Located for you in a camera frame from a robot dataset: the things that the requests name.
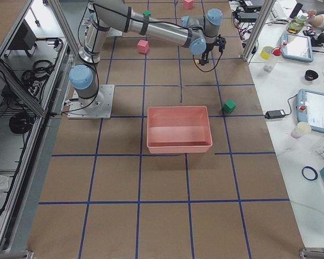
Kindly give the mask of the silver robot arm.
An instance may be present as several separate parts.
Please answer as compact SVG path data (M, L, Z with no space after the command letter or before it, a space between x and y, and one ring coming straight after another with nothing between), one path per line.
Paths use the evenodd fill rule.
M222 12L210 9L204 15L185 16L181 24L155 19L135 12L124 1L93 1L93 16L78 50L78 61L70 70L69 80L78 95L79 110L93 111L102 106L96 65L100 51L111 29L123 33L134 32L188 48L193 56L200 56L195 64L208 64L208 54L219 48L223 53L226 39L219 34Z

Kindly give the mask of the person's hand at desk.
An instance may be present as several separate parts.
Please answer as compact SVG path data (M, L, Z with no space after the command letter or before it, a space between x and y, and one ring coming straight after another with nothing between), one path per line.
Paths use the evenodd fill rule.
M310 24L316 17L317 12L315 10L308 10L306 11L306 14L308 15L307 22Z

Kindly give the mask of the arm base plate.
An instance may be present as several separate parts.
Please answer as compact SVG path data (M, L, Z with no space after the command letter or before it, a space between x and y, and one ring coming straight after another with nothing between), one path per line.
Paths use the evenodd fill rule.
M95 101L85 107L91 102L91 99L85 103L83 99L73 101L70 104L71 112L67 113L69 119L110 119L112 113L112 104L114 97L115 86L112 84L100 85L99 92Z
M122 31L119 31L117 29L111 28L109 29L107 33L107 37L114 38L114 37L121 37L123 35Z

